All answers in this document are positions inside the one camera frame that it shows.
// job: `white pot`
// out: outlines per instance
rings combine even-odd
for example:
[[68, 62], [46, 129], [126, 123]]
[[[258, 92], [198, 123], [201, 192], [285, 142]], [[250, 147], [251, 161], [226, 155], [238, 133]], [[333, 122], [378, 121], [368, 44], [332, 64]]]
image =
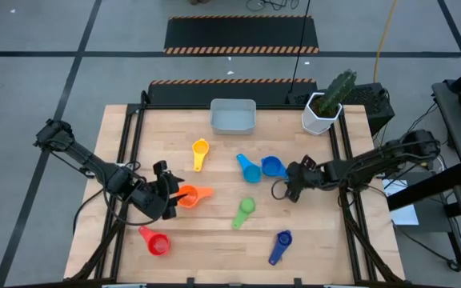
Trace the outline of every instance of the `white pot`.
[[320, 135], [321, 133], [327, 131], [332, 123], [334, 123], [339, 115], [341, 114], [341, 110], [343, 109], [343, 106], [339, 104], [339, 108], [337, 109], [337, 113], [335, 114], [335, 117], [333, 118], [322, 118], [318, 117], [312, 109], [309, 107], [309, 104], [311, 104], [312, 99], [314, 97], [318, 97], [320, 95], [324, 95], [324, 93], [321, 92], [314, 92], [311, 95], [311, 98], [305, 105], [305, 109], [303, 110], [302, 113], [302, 127], [305, 131], [313, 134], [313, 135]]

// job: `plastic bin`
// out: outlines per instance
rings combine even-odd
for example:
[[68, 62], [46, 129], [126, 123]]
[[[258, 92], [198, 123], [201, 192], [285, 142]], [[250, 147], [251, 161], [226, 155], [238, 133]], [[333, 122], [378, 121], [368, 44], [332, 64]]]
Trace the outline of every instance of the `plastic bin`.
[[213, 99], [209, 121], [215, 134], [252, 134], [255, 128], [255, 101]]

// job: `potted plant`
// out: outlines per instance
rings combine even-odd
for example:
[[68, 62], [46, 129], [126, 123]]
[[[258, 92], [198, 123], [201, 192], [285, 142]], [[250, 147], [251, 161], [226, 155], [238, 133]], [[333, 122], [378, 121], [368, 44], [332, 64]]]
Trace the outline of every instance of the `potted plant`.
[[355, 87], [356, 79], [357, 72], [348, 69], [332, 81], [326, 93], [314, 92], [303, 110], [303, 129], [313, 135], [327, 131], [341, 113], [341, 101]]

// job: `yellow cable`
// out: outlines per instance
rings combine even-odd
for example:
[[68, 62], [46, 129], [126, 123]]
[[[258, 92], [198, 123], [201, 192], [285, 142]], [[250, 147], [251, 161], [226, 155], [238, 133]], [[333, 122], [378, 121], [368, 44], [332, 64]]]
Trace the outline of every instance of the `yellow cable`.
[[391, 12], [389, 12], [389, 18], [387, 19], [387, 23], [385, 24], [385, 28], [383, 29], [382, 38], [380, 39], [380, 46], [378, 47], [378, 51], [376, 52], [375, 72], [373, 73], [374, 83], [376, 83], [376, 70], [378, 69], [378, 60], [380, 58], [380, 52], [382, 52], [383, 41], [385, 40], [385, 36], [387, 36], [387, 31], [389, 30], [389, 25], [391, 24], [392, 14], [394, 13], [394, 8], [396, 7], [397, 2], [398, 0], [392, 1]]

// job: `gray floor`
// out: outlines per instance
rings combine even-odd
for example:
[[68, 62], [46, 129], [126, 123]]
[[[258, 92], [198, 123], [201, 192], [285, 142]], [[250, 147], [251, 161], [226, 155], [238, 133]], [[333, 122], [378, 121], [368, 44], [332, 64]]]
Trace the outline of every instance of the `gray floor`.
[[[259, 14], [302, 14], [296, 10]], [[461, 0], [446, 0], [461, 33]], [[0, 0], [0, 51], [76, 51], [94, 0]], [[378, 0], [312, 1], [322, 51], [374, 52], [391, 2]], [[190, 6], [186, 0], [103, 0], [86, 50], [161, 51], [166, 21], [176, 15], [253, 14], [244, 0], [213, 0]], [[384, 45], [390, 52], [460, 52], [436, 0], [399, 0]], [[34, 135], [52, 117], [74, 59], [67, 57], [0, 57], [0, 262], [26, 195], [39, 151]], [[139, 92], [155, 79], [289, 78], [295, 58], [84, 58], [63, 119], [77, 139], [93, 149], [107, 104], [137, 102]], [[373, 81], [373, 58], [302, 58], [297, 76], [316, 78], [326, 87], [339, 72], [351, 68], [359, 83]], [[396, 138], [431, 104], [431, 84], [461, 75], [461, 58], [381, 58], [379, 77], [391, 93], [396, 117], [385, 139]], [[419, 127], [445, 141], [438, 111]], [[444, 148], [447, 164], [458, 162]], [[10, 269], [7, 285], [61, 280], [72, 239], [71, 221], [81, 202], [85, 181], [50, 158]], [[452, 257], [445, 234], [416, 237]], [[407, 278], [416, 283], [460, 286], [461, 274], [398, 236]]]

